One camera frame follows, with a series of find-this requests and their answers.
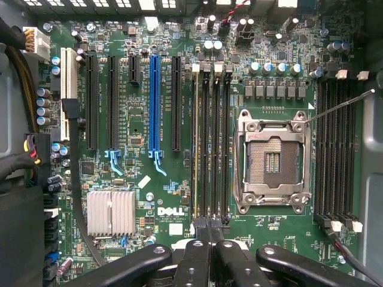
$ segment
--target green circuit board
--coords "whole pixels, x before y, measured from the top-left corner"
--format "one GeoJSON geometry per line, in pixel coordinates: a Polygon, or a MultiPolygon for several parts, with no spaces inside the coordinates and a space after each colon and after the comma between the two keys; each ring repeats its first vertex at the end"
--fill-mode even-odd
{"type": "MultiPolygon", "coordinates": [[[[238,23],[238,15],[233,19],[232,30],[238,23]]],[[[81,132],[80,154],[81,154],[81,183],[83,188],[83,208],[87,215],[86,194],[90,191],[118,190],[135,192],[136,210],[135,224],[136,232],[129,234],[127,243],[122,246],[123,236],[100,236],[95,238],[94,243],[99,248],[106,261],[111,262],[126,254],[134,252],[147,244],[145,229],[151,227],[151,235],[156,238],[156,243],[172,246],[181,239],[194,238],[193,219],[195,214],[190,202],[183,202],[184,195],[190,195],[193,191],[192,172],[193,162],[186,161],[185,152],[190,153],[193,158],[193,136],[192,125],[195,80],[191,72],[191,66],[195,63],[223,62],[224,66],[232,66],[233,74],[230,83],[230,113],[229,121],[229,185],[233,188],[233,143],[235,140],[236,120],[243,109],[250,111],[252,118],[263,120],[291,120],[298,111],[303,111],[308,117],[313,117],[317,109],[318,87],[316,81],[309,77],[309,67],[312,62],[323,66],[328,60],[338,64],[347,62],[355,67],[363,66],[363,63],[355,61],[361,59],[358,54],[361,51],[352,50],[347,55],[335,57],[326,52],[327,44],[335,41],[349,41],[352,43],[352,34],[361,29],[363,17],[360,13],[352,12],[345,17],[316,17],[314,14],[302,13],[299,15],[298,26],[289,34],[286,42],[277,45],[270,44],[270,38],[265,35],[267,30],[266,20],[256,18],[254,32],[256,43],[251,46],[235,45],[235,39],[230,32],[228,36],[219,36],[218,26],[213,32],[206,28],[207,17],[195,16],[183,19],[160,20],[155,33],[148,33],[147,23],[144,18],[131,19],[128,22],[93,21],[96,26],[93,32],[88,32],[86,26],[89,22],[67,21],[53,22],[51,37],[51,56],[60,56],[61,48],[73,48],[76,50],[79,45],[75,43],[71,32],[73,30],[86,39],[88,54],[95,55],[99,63],[98,70],[98,93],[99,93],[99,117],[98,117],[98,149],[96,151],[86,150],[86,134],[81,132]],[[124,33],[123,29],[128,26],[134,28],[134,35],[124,33]],[[321,36],[320,30],[328,29],[328,36],[321,36]],[[205,53],[205,58],[199,57],[199,51],[204,52],[203,43],[207,40],[221,41],[223,48],[221,53],[223,60],[218,61],[214,54],[205,53]],[[149,50],[150,54],[157,53],[161,61],[161,87],[160,87],[160,148],[163,151],[161,168],[166,176],[156,170],[153,160],[148,157],[149,137],[149,110],[150,110],[150,63],[149,56],[140,54],[143,48],[149,50]],[[130,54],[140,55],[140,85],[129,84],[129,62],[130,54]],[[123,171],[119,176],[111,170],[110,160],[105,158],[107,144],[107,87],[108,87],[108,56],[115,56],[119,61],[118,74],[118,148],[121,157],[118,166],[123,171]],[[172,56],[180,56],[182,65],[182,87],[181,87],[181,146],[180,151],[172,151],[172,56]],[[190,59],[190,70],[185,67],[185,58],[190,59]],[[278,76],[272,71],[268,77],[258,74],[251,77],[249,66],[251,62],[262,64],[271,62],[274,68],[279,63],[286,63],[289,68],[299,63],[302,65],[302,72],[298,77],[292,77],[285,73],[285,76],[278,76]],[[305,88],[305,95],[301,99],[273,99],[256,98],[253,94],[246,94],[246,86],[289,86],[294,82],[298,87],[305,88]],[[123,184],[113,184],[113,179],[123,180],[123,184]],[[152,193],[154,199],[147,200],[147,194],[152,193]]],[[[40,87],[50,88],[52,84],[52,65],[40,65],[40,87]]],[[[199,75],[199,94],[202,89],[202,73],[199,75]]],[[[211,73],[211,82],[215,80],[211,73]]],[[[85,117],[86,97],[86,69],[78,68],[78,99],[80,101],[81,113],[85,117]]],[[[51,125],[42,128],[42,132],[56,133],[60,128],[60,102],[52,101],[50,109],[51,125]]],[[[212,98],[207,101],[209,117],[207,123],[211,123],[214,114],[211,112],[212,98]]],[[[361,107],[357,107],[356,123],[361,123],[361,107]]],[[[199,116],[199,135],[202,133],[204,123],[201,123],[199,116]]],[[[312,146],[315,146],[315,125],[311,127],[312,146]]],[[[358,145],[361,135],[361,125],[355,128],[355,142],[358,145]]],[[[208,130],[207,141],[211,144],[212,130],[208,130]]],[[[222,130],[218,132],[219,139],[222,139],[222,130]]],[[[355,151],[354,169],[354,213],[358,214],[358,186],[359,186],[359,161],[360,151],[355,151]]],[[[309,190],[314,192],[315,188],[315,149],[312,151],[310,165],[309,190]]],[[[81,276],[90,270],[97,268],[82,240],[76,219],[72,209],[70,172],[62,166],[61,161],[53,161],[53,174],[60,174],[63,177],[63,188],[59,196],[59,219],[60,237],[59,251],[60,263],[65,258],[72,257],[74,263],[70,271],[59,279],[59,283],[81,276]]],[[[221,169],[218,169],[218,176],[221,177],[221,169]]],[[[207,174],[207,186],[211,185],[211,174],[207,174]]],[[[310,199],[302,214],[295,214],[290,206],[252,206],[245,215],[238,212],[233,197],[229,194],[229,216],[230,223],[225,230],[224,236],[227,239],[236,239],[244,242],[251,252],[255,252],[259,246],[274,244],[282,246],[292,252],[322,262],[326,265],[338,268],[349,274],[354,270],[347,264],[339,262],[339,254],[333,249],[326,239],[318,224],[313,220],[314,197],[310,199]]],[[[357,236],[353,231],[344,230],[341,232],[341,239],[349,249],[356,253],[357,236]]]]}

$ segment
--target blue pcie slot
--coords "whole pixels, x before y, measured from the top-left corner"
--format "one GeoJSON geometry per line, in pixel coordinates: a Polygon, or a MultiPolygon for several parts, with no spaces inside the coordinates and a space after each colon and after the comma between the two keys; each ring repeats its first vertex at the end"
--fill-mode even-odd
{"type": "Polygon", "coordinates": [[[149,107],[149,158],[152,158],[156,170],[166,176],[161,169],[162,151],[160,150],[161,122],[161,62],[158,55],[150,56],[150,107],[149,107]]]}

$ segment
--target chipset heatsink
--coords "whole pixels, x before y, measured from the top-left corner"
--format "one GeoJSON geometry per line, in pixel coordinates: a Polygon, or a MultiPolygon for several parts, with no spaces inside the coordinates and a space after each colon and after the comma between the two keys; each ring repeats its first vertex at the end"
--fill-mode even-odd
{"type": "Polygon", "coordinates": [[[115,236],[136,230],[134,191],[87,193],[88,235],[115,236]]]}
{"type": "Polygon", "coordinates": [[[234,193],[241,214],[261,205],[290,205],[295,213],[303,212],[311,197],[306,120],[303,111],[290,121],[255,120],[248,110],[241,111],[234,156],[234,193]]]}

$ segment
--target white sticker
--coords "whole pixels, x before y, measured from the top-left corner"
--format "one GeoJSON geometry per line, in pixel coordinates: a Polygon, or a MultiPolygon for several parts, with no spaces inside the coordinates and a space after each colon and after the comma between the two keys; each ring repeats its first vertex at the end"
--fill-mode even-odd
{"type": "Polygon", "coordinates": [[[145,177],[138,183],[138,187],[142,189],[148,184],[148,182],[150,182],[150,177],[145,175],[145,177]]]}
{"type": "Polygon", "coordinates": [[[184,227],[182,223],[169,223],[169,235],[183,235],[184,227]]]}

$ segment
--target cpu socket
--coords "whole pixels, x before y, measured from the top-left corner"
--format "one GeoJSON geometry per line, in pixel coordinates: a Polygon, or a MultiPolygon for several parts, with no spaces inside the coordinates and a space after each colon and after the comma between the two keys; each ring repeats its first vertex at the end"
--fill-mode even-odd
{"type": "Polygon", "coordinates": [[[261,205],[290,205],[295,213],[303,212],[311,197],[306,120],[303,111],[288,121],[255,120],[248,110],[241,111],[234,150],[234,195],[241,214],[261,205]]]}

